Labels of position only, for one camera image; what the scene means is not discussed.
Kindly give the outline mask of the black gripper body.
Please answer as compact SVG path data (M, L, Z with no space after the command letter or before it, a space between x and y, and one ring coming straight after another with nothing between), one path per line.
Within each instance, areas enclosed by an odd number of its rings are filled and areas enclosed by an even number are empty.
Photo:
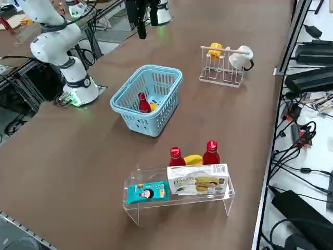
M126 11L131 26L140 26L144 24L147 7L150 1L147 0L126 0Z

